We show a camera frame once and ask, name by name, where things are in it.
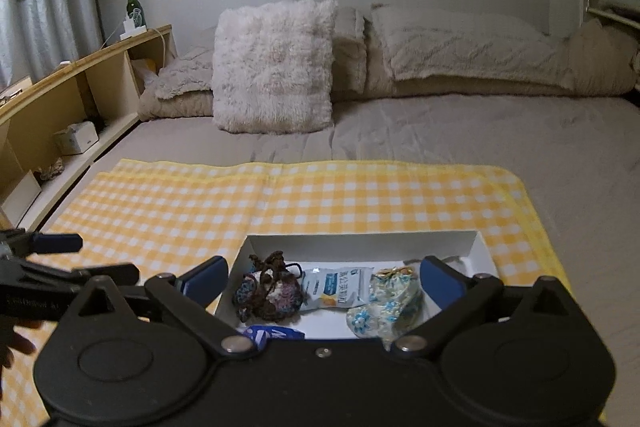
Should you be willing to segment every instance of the bottle label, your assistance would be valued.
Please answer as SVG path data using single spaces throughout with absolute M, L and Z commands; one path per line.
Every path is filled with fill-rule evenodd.
M 142 10 L 140 8 L 134 8 L 129 17 L 131 20 L 133 20 L 136 28 L 140 28 L 140 26 L 144 25 L 142 21 Z

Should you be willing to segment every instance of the curtain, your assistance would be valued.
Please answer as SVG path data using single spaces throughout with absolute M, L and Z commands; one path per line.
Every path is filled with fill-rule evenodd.
M 0 90 L 102 45 L 95 0 L 0 0 Z

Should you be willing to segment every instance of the green glass bottle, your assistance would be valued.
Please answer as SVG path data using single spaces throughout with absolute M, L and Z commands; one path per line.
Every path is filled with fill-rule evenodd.
M 139 0 L 129 0 L 127 2 L 127 14 L 129 15 L 129 18 L 133 20 L 136 28 L 146 25 L 145 12 L 142 9 L 142 4 L 140 4 Z

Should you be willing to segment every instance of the yellow checkered cloth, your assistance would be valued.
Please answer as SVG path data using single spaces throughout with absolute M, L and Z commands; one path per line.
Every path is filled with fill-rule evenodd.
M 220 168 L 121 160 L 98 174 L 49 230 L 80 233 L 82 252 L 37 261 L 67 269 L 132 262 L 145 280 L 158 272 L 179 275 L 214 255 L 232 265 L 248 234 L 428 230 L 479 230 L 507 284 L 529 285 L 542 273 L 567 284 L 516 176 L 490 166 L 400 162 Z M 53 327 L 27 336 L 41 346 Z M 47 416 L 32 364 L 33 357 L 17 355 L 5 371 L 3 426 L 34 426 Z

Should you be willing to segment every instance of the beige bed sheet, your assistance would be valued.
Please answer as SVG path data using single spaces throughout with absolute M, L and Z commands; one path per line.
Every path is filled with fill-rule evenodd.
M 65 201 L 121 158 L 504 167 L 523 180 L 575 296 L 616 359 L 610 425 L 640 426 L 640 111 L 615 98 L 449 95 L 339 103 L 334 118 L 333 128 L 292 136 L 227 134 L 210 118 L 142 123 Z

